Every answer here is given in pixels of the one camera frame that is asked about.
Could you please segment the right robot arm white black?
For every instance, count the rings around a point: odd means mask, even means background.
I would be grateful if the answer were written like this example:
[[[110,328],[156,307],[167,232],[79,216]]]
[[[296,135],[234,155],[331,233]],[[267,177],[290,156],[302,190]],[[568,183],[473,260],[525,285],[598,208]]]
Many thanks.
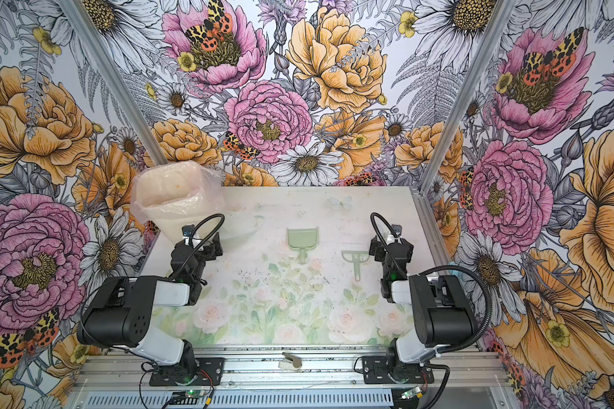
[[[364,361],[367,383],[425,383],[433,381],[430,361],[441,354],[465,349],[482,334],[472,307],[455,275],[430,274],[444,266],[420,274],[402,275],[399,269],[411,261],[414,246],[400,239],[384,244],[371,240],[368,254],[382,265],[380,294],[387,302],[411,307],[413,328],[395,338],[385,358]]]

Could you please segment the green dustpan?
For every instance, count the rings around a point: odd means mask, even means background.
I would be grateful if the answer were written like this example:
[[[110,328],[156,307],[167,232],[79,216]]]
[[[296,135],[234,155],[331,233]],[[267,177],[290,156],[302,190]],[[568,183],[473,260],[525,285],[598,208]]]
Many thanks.
[[[315,250],[319,242],[318,228],[288,229],[288,247],[298,252],[297,262],[307,264],[308,253]]]

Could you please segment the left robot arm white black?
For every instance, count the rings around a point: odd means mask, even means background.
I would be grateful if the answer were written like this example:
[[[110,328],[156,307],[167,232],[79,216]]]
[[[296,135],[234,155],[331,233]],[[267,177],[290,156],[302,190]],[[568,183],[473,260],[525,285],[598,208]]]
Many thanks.
[[[199,375],[199,364],[188,340],[172,337],[152,323],[155,307],[194,306],[206,281],[206,263],[223,255],[219,235],[205,245],[184,240],[172,251],[168,277],[107,279],[83,313],[77,331],[85,345],[121,349],[152,363],[155,376],[166,383],[188,384]]]

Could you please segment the green hand brush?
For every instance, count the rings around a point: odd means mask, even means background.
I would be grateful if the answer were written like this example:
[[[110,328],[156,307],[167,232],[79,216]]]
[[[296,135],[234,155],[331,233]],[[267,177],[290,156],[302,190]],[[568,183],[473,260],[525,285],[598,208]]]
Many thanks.
[[[354,280],[356,282],[360,282],[362,280],[361,266],[370,259],[368,252],[359,250],[345,250],[340,254],[345,262],[352,265]]]

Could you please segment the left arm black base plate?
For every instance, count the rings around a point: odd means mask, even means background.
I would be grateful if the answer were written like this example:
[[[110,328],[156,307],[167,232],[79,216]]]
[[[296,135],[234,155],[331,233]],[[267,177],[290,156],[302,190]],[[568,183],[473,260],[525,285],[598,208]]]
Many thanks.
[[[223,358],[197,358],[189,369],[180,363],[174,366],[161,366],[151,375],[152,387],[172,386],[218,386],[223,376]]]

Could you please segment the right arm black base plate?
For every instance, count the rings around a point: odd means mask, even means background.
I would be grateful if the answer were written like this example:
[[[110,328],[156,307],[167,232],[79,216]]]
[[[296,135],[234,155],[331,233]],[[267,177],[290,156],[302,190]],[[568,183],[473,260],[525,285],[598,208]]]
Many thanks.
[[[394,363],[384,355],[361,357],[361,366],[356,366],[366,384],[425,384],[433,383],[433,372],[419,364]]]

